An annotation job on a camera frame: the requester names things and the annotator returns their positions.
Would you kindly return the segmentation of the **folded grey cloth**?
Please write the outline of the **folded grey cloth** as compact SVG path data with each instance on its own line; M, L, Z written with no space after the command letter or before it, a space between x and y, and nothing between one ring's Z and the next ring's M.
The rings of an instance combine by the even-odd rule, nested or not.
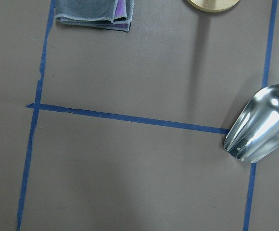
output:
M66 25L128 32L133 9L133 0L58 0L55 19Z

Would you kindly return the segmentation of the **metal scoop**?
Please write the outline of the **metal scoop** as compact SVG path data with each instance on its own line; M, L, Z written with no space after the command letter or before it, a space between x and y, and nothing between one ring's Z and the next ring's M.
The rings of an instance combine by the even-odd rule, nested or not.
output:
M224 149L256 163L279 147L279 84L259 90L226 135Z

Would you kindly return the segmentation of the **wooden paper towel stand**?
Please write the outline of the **wooden paper towel stand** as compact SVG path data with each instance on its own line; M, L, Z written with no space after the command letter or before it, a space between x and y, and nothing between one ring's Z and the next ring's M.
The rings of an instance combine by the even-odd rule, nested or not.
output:
M239 0L187 0L198 10L208 13L219 13L234 7Z

